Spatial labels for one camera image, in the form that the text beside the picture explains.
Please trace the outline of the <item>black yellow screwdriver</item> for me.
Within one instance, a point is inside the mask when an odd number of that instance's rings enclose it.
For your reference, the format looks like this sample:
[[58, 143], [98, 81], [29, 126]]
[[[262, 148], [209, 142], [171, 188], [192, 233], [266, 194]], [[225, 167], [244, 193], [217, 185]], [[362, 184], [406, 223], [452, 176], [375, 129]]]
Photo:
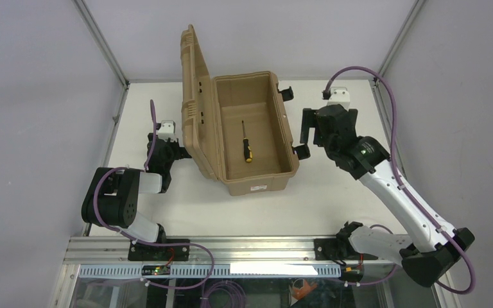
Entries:
[[241, 122], [243, 131], [243, 156], [246, 163], [251, 163], [253, 161], [253, 153], [250, 147], [250, 141], [246, 134], [245, 122]]

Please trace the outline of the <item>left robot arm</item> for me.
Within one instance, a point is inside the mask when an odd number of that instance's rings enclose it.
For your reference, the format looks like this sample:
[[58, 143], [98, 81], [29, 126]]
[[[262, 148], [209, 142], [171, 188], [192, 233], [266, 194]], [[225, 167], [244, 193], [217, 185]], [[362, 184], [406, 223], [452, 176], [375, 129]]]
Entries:
[[160, 223], [154, 223], [138, 210], [141, 194], [164, 194], [171, 184], [171, 168], [175, 161], [191, 158], [178, 139], [162, 139], [148, 134], [147, 165], [130, 167], [99, 167], [82, 203], [84, 222], [105, 227], [135, 243], [167, 242]]

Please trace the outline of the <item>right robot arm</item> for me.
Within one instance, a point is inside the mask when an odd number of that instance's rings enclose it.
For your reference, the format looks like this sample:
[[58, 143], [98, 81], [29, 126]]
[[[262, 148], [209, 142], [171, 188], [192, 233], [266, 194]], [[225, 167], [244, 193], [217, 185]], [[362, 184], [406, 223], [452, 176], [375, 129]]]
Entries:
[[314, 145], [322, 147], [338, 168], [373, 192], [406, 234], [377, 232], [356, 221], [346, 223], [336, 235], [343, 245], [342, 253], [391, 261], [418, 285], [431, 287], [462, 259], [475, 236], [436, 213], [396, 170], [389, 152], [377, 139], [356, 133], [357, 117], [356, 109], [341, 105], [303, 109], [301, 146], [297, 149], [309, 149], [309, 131], [314, 129]]

